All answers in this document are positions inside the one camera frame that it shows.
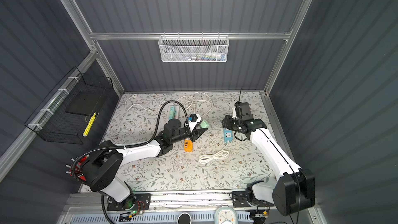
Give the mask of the orange power strip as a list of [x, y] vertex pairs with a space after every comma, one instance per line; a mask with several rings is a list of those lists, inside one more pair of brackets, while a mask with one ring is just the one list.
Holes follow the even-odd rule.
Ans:
[[189, 139], [184, 140], [183, 149], [185, 152], [193, 152], [193, 142]]

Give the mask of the white analog clock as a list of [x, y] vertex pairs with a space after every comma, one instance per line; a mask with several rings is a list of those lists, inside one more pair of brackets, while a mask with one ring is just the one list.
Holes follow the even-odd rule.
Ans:
[[231, 207], [219, 207], [214, 214], [215, 224], [238, 224], [238, 215]]

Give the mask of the markers in white basket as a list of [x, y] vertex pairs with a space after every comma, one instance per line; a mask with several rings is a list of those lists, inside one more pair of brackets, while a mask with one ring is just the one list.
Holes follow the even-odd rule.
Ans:
[[220, 52], [207, 52], [202, 54], [190, 54], [183, 57], [184, 60], [188, 61], [216, 61], [223, 62], [227, 60], [227, 54]]

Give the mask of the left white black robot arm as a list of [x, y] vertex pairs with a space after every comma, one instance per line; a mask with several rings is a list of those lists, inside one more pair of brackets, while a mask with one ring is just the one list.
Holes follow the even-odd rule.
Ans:
[[[169, 104], [178, 105], [185, 120], [181, 122], [179, 119], [171, 119], [164, 125], [163, 131], [159, 131], [163, 109]], [[97, 148], [74, 158], [69, 173], [81, 184], [89, 186], [91, 191], [109, 196], [115, 202], [135, 202], [132, 189], [117, 176], [119, 168], [136, 160], [163, 156], [177, 142], [186, 139], [195, 142], [208, 130], [202, 123], [202, 117], [199, 114], [189, 115], [182, 103], [166, 101], [160, 107], [154, 132], [149, 140], [129, 145], [115, 145], [111, 141], [104, 141]]]

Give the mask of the black pad in basket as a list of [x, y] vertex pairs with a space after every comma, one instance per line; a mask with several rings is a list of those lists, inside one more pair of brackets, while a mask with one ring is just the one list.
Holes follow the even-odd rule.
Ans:
[[71, 100], [65, 112], [68, 114], [91, 116], [102, 108], [105, 100], [106, 96], [103, 94], [81, 91]]

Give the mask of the black round knob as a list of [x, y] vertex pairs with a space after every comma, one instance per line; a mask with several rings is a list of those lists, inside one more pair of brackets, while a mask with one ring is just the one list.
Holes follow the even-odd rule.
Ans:
[[192, 217], [189, 213], [181, 213], [177, 218], [177, 224], [192, 224]]

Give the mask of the yellow marker in basket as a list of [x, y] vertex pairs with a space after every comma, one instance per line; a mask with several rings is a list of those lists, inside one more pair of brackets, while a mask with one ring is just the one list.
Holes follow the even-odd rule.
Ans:
[[88, 134], [89, 134], [94, 122], [95, 122], [96, 116], [97, 116], [97, 113], [94, 113], [91, 116], [91, 118], [90, 118], [90, 120], [89, 120], [89, 122], [88, 122], [88, 124], [87, 124], [87, 126], [86, 126], [86, 128], [84, 130], [84, 132], [83, 132], [83, 137], [87, 137], [88, 136]]

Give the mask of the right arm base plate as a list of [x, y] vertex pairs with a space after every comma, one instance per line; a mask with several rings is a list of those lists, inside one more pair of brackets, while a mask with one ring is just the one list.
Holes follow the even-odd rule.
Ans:
[[258, 200], [252, 193], [247, 191], [233, 191], [229, 193], [229, 197], [232, 199], [233, 206], [238, 207], [274, 207], [273, 203]]

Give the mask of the green plug adapter upper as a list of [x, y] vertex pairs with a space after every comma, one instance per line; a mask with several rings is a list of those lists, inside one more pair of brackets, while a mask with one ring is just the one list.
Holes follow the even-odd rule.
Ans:
[[205, 128], [208, 129], [209, 128], [209, 123], [207, 120], [202, 120], [201, 124], [200, 124], [201, 128]]

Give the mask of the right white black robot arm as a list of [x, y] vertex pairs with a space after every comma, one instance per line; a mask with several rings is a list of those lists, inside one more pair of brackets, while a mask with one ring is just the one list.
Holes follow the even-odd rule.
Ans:
[[246, 197], [250, 204], [267, 202], [283, 215], [298, 213], [315, 205], [315, 176], [309, 169], [302, 169], [278, 145], [266, 124], [254, 119], [250, 105], [237, 101], [233, 115], [226, 115], [222, 127], [241, 133], [260, 150], [272, 169], [276, 184], [271, 187], [260, 180], [247, 184]]

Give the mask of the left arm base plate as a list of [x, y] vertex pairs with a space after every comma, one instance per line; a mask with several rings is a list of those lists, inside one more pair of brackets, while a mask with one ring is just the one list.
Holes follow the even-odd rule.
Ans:
[[112, 197], [108, 197], [107, 211], [145, 211], [149, 209], [151, 202], [151, 194], [130, 194], [121, 202], [116, 201]]

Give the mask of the blue power strip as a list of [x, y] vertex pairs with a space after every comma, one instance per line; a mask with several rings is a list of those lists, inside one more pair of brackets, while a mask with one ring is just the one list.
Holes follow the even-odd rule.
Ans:
[[225, 143], [232, 142], [234, 139], [233, 132], [228, 129], [223, 130], [223, 138]]

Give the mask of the white multicolour power strip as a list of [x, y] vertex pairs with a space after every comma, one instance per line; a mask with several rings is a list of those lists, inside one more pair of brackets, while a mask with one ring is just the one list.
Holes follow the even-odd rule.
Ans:
[[178, 110], [178, 106], [172, 105], [169, 107], [169, 120], [178, 118]]

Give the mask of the floral table mat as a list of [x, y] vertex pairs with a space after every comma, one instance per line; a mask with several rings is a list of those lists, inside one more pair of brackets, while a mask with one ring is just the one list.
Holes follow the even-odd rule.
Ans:
[[[134, 191], [243, 189], [257, 180], [273, 181], [274, 173], [268, 162], [250, 141], [234, 137], [226, 144], [223, 138], [222, 119], [232, 114], [238, 100], [249, 103], [254, 117], [269, 124], [262, 93], [257, 91], [125, 94], [104, 140], [115, 144], [148, 140], [161, 104], [170, 100], [182, 103], [188, 114], [201, 115], [208, 121], [209, 129], [194, 143], [193, 152], [185, 152], [183, 142], [178, 142], [164, 156], [123, 165], [117, 176]], [[159, 128], [163, 128], [168, 118], [166, 107]]]

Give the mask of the red pencil cup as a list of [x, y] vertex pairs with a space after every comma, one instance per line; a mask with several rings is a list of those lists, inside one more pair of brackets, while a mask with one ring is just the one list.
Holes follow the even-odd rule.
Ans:
[[[82, 172], [82, 170], [81, 170], [80, 167], [81, 167], [81, 165], [86, 161], [87, 157], [88, 157], [88, 156], [85, 156], [85, 157], [83, 157], [82, 159], [80, 159], [80, 161], [79, 161], [79, 162], [76, 164], [76, 166], [75, 166], [75, 173], [76, 173], [76, 175], [77, 175], [80, 179], [82, 179], [82, 180], [84, 180], [84, 181], [86, 181], [86, 178], [85, 178], [85, 176], [84, 176], [84, 174], [83, 174], [83, 172]], [[70, 168], [70, 165], [66, 165], [66, 167], [68, 168], [68, 171], [66, 171], [66, 174], [72, 176], [72, 169]]]

